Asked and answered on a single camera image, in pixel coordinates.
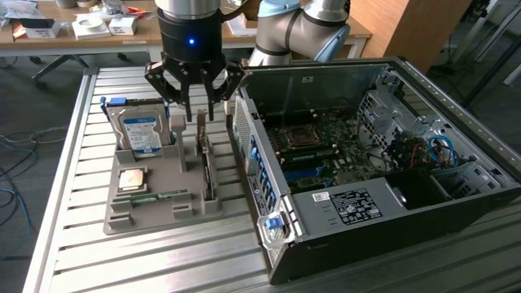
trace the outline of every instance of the circuit board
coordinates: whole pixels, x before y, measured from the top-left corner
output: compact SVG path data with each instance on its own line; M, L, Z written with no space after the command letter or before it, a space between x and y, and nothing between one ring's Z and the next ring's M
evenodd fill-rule
M310 111L308 118L301 114L284 120L292 124L269 127L266 133L293 194L364 181L381 171L357 140L352 114L337 109Z

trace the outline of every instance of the slatted metal table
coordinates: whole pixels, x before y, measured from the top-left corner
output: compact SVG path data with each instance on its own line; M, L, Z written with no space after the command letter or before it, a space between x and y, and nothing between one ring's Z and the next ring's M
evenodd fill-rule
M102 219L116 139L100 98L158 97L142 74L141 67L85 71L24 292L512 292L521 288L520 200L461 233L270 286L224 106L208 124L224 218L106 236ZM201 87L190 89L190 103L194 113L205 108ZM194 135L193 122L185 137Z

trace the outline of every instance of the blue latch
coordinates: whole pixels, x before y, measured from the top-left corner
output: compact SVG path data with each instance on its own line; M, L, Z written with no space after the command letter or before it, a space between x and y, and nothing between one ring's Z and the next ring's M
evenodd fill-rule
M272 218L272 219L266 220L268 230L282 228L282 226L284 226L284 222L282 222L282 219L280 217L276 217L276 218Z

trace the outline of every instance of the wooden cabinet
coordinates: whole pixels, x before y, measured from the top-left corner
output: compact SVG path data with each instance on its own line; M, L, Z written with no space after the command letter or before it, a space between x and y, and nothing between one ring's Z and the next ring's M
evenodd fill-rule
M426 71L472 0L350 0L350 16L373 33L362 57L404 56Z

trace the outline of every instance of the white box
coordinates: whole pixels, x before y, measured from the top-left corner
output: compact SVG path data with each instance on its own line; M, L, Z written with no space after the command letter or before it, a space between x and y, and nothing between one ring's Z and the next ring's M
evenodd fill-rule
M74 30L77 40L110 36L106 24L98 18L74 21L72 29Z
M56 20L20 20L28 38L56 38L61 24Z
M133 35L136 32L137 19L136 17L114 18L108 29L113 35Z

